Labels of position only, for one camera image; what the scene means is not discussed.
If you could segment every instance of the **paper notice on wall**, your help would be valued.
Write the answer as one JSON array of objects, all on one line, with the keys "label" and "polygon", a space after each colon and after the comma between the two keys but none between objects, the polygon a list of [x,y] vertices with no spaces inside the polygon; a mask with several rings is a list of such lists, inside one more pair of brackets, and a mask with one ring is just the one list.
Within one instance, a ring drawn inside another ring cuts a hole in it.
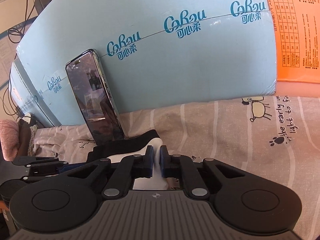
[{"label": "paper notice on wall", "polygon": [[[12,39],[19,41],[20,37],[14,36]],[[9,40],[7,31],[0,34],[0,87],[9,80],[9,73],[16,55],[17,45]]]},{"label": "paper notice on wall", "polygon": [[278,81],[320,83],[320,0],[268,0],[277,48]]}]

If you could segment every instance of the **black electronic device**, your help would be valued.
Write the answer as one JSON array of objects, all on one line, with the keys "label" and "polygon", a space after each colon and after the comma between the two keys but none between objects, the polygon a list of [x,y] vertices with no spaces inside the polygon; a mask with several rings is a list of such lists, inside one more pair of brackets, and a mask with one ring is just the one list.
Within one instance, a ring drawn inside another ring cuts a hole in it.
[{"label": "black electronic device", "polygon": [[132,190],[136,178],[152,176],[153,156],[148,146],[119,163],[100,158],[37,182],[12,180],[20,230],[11,239],[300,239],[292,230],[302,206],[291,189],[215,159],[194,163],[162,146],[162,176],[181,189]]},{"label": "black electronic device", "polygon": [[52,0],[35,0],[35,8],[38,15],[47,7]]},{"label": "black electronic device", "polygon": [[72,91],[97,145],[126,138],[97,51],[89,49],[66,65]]}]

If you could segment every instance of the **pink knit fabric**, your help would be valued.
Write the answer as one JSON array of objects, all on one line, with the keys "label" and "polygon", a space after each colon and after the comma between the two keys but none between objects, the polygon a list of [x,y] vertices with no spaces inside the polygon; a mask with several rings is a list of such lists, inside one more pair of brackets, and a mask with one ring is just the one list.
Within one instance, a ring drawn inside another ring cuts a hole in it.
[{"label": "pink knit fabric", "polygon": [[0,120],[0,142],[3,157],[13,161],[19,149],[19,126],[13,120]]}]

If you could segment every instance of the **wall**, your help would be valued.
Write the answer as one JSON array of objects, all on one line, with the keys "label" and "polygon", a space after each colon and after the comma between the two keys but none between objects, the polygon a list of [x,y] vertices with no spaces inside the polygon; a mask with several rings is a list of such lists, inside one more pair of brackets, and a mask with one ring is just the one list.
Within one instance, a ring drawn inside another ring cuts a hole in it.
[{"label": "wall", "polygon": [[[28,14],[33,6],[33,3],[34,3],[34,0],[28,0]],[[0,21],[0,33],[6,31],[12,26],[15,26],[23,22],[25,17],[25,10],[26,10],[26,0],[0,0],[0,15],[2,16]],[[35,16],[37,16],[37,12],[34,9],[30,17],[32,18]],[[10,44],[9,46],[6,46],[6,47],[8,50],[10,50],[10,51],[6,51],[6,53],[10,53],[10,57],[12,57],[11,59],[12,61],[15,56],[16,46],[14,46],[13,44]],[[1,51],[1,49],[2,47],[0,47],[0,73],[2,75],[2,78],[4,78],[3,76],[6,76],[6,79],[9,79],[10,67],[8,68],[4,65],[3,57],[5,53]],[[14,113],[14,111],[11,110],[11,107],[9,105],[8,97],[5,96],[4,101],[2,101],[6,87],[0,90],[0,120],[3,120],[3,119],[16,120],[17,116],[9,116],[4,112],[4,109],[3,109],[3,103],[4,103],[4,107],[6,108],[6,111],[11,114]]]}]

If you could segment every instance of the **black mechanical arm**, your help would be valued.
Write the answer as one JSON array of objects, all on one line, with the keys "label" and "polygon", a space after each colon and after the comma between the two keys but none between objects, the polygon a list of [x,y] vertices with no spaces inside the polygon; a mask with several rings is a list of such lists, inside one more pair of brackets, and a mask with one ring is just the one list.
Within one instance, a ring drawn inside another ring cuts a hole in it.
[{"label": "black mechanical arm", "polygon": [[153,156],[148,146],[119,163],[15,160],[29,170],[0,186],[19,229],[11,240],[300,239],[292,230],[302,206],[292,190],[215,159],[194,163],[161,146],[162,176],[181,189],[133,190],[136,178],[152,176]]}]

